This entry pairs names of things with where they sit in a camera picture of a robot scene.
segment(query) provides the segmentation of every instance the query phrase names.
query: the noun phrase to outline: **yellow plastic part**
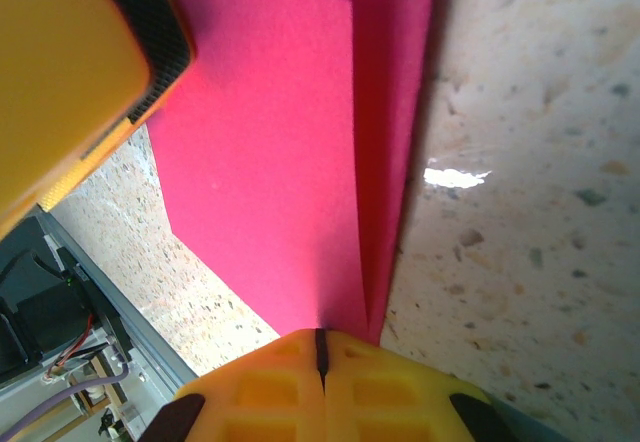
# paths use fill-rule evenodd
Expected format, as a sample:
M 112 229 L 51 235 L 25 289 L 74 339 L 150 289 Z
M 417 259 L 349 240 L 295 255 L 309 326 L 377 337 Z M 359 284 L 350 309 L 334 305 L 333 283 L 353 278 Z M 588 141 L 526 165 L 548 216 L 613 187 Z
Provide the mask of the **yellow plastic part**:
M 56 184 L 40 199 L 40 207 L 45 211 L 53 209 L 64 199 L 87 174 L 98 167 L 118 147 L 121 141 L 131 133 L 131 122 L 128 118 L 121 120 L 104 140 L 84 159 L 78 160 L 71 170 L 63 175 Z
M 112 0 L 0 0 L 0 237 L 144 95 Z
M 339 332 L 327 346 L 324 391 L 314 330 L 183 387 L 206 399 L 187 442 L 473 442 L 449 396 L 489 403 L 480 389 Z

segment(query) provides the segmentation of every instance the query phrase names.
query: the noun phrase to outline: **black component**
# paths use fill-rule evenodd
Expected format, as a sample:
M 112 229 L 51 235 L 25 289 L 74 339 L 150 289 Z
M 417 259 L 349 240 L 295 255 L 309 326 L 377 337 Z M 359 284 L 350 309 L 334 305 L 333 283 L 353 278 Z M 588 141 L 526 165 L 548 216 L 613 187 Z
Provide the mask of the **black component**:
M 102 435 L 103 432 L 107 432 L 109 427 L 113 425 L 113 413 L 111 409 L 107 409 L 105 413 L 100 417 L 100 427 L 98 428 L 98 435 Z
M 127 114 L 132 124 L 185 71 L 191 50 L 169 0 L 114 0 L 129 22 L 153 70 L 146 96 Z
M 102 344 L 94 345 L 93 347 L 87 347 L 86 349 L 77 350 L 73 353 L 71 357 L 69 357 L 69 360 L 77 359 L 79 357 L 83 357 L 83 358 L 86 358 L 87 360 L 91 360 L 96 355 L 98 355 L 99 352 L 102 352 L 107 347 L 109 347 L 109 343 L 103 342 Z
M 322 391 L 325 391 L 325 381 L 329 372 L 329 348 L 327 346 L 327 331 L 316 329 L 316 369 L 320 374 Z
M 0 314 L 0 374 L 23 366 L 27 360 L 9 319 L 6 315 Z
M 45 354 L 82 334 L 89 316 L 74 291 L 63 282 L 19 302 L 18 314 Z
M 22 220 L 0 241 L 0 267 L 4 273 L 0 297 L 13 311 L 21 300 L 60 283 L 60 274 L 53 269 L 58 267 L 56 259 L 35 217 Z
M 113 429 L 115 429 L 116 434 L 118 434 L 118 440 L 122 440 L 122 441 L 130 441 L 133 440 L 131 439 L 131 437 L 129 436 L 129 433 L 126 431 L 125 427 L 124 427 L 124 422 L 122 422 L 122 420 L 118 420 L 115 424 L 113 424 L 111 426 Z
M 118 311 L 89 278 L 66 247 L 59 248 L 57 252 L 58 257 L 62 260 L 62 265 L 66 269 L 65 273 L 70 279 L 71 288 L 81 298 L 83 305 L 99 319 L 102 328 L 107 334 L 115 336 L 120 346 L 119 352 L 124 355 L 127 361 L 131 361 L 129 351 L 133 349 L 133 344 L 122 324 Z
M 38 365 L 42 352 L 0 297 L 0 386 Z
M 467 394 L 453 394 L 449 400 L 475 442 L 518 442 L 491 405 Z
M 205 398 L 189 394 L 160 409 L 138 442 L 184 442 L 195 424 Z

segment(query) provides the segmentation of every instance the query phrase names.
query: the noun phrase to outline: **black wire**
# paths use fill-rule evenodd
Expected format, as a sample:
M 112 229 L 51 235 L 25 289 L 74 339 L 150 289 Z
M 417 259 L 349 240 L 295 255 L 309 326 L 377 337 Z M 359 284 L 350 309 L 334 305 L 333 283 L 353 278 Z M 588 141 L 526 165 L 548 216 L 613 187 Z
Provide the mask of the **black wire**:
M 91 355 L 97 354 L 98 352 L 102 352 L 107 347 L 109 347 L 109 343 L 108 342 L 103 342 L 101 344 L 94 345 L 93 347 L 87 347 L 86 349 L 78 350 L 71 357 L 69 357 L 69 359 L 67 359 L 67 360 L 75 359 L 77 357 L 82 357 L 82 356 L 87 355 L 87 354 L 91 354 Z
M 34 251 L 30 249 L 25 249 L 25 250 L 21 250 L 16 255 L 14 255 L 11 258 L 11 260 L 7 262 L 7 264 L 4 266 L 2 271 L 0 271 L 0 286 L 4 283 L 7 276 L 15 268 L 18 261 L 20 261 L 20 259 L 22 259 L 25 255 L 31 255 L 31 259 L 35 262 L 35 264 L 38 267 L 40 267 L 42 270 L 47 272 L 49 275 L 53 275 L 54 277 L 57 277 L 60 280 L 64 280 L 64 277 L 62 276 L 62 274 L 59 271 L 52 269 L 47 264 L 45 264 L 44 261 L 40 257 L 38 257 L 38 254 L 36 254 Z
M 81 357 L 82 360 L 86 360 L 87 362 L 91 362 L 93 360 L 94 357 L 97 357 L 98 355 L 100 355 L 100 353 L 102 353 L 102 350 L 96 350 L 94 353 L 92 354 L 87 354 L 84 357 Z
M 62 354 L 64 354 L 67 350 L 69 350 L 71 347 L 73 347 L 74 345 L 76 345 L 76 343 L 80 340 L 80 337 L 82 337 L 83 335 L 84 335 L 84 332 L 83 332 L 82 334 L 80 334 L 78 337 L 76 337 L 75 339 L 73 339 L 73 340 L 71 341 L 71 343 L 70 343 L 67 347 L 65 347 L 65 348 L 62 350 L 62 352 L 60 352 L 60 353 L 58 354 L 58 356 L 55 358 L 55 360 L 53 361 L 53 363 L 49 366 L 49 369 L 48 369 L 48 370 L 53 369 L 53 368 L 58 364 L 58 362 L 60 362 L 60 361 L 62 360 L 62 358 L 64 357 Z

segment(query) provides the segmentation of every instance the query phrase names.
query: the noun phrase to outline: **metal frame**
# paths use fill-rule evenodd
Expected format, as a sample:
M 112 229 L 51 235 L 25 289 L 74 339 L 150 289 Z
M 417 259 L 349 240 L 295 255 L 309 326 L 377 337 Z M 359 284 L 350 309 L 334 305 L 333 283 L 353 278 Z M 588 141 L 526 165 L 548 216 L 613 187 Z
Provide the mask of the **metal frame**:
M 72 253 L 87 275 L 115 307 L 134 346 L 157 371 L 158 376 L 172 394 L 197 378 L 196 373 L 100 270 L 53 215 L 40 209 L 34 210 L 30 215 L 38 218 L 45 234 L 50 235 L 58 245 L 66 247 Z

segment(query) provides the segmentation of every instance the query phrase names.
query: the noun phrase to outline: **granite surface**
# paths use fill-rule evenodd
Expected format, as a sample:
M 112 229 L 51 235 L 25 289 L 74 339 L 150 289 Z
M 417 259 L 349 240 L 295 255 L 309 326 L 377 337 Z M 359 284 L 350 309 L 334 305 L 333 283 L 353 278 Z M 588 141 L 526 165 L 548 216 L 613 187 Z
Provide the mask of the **granite surface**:
M 640 0 L 436 0 L 428 46 L 382 345 L 574 440 L 640 439 L 639 35 Z M 171 234 L 145 128 L 54 214 L 198 373 L 277 336 Z

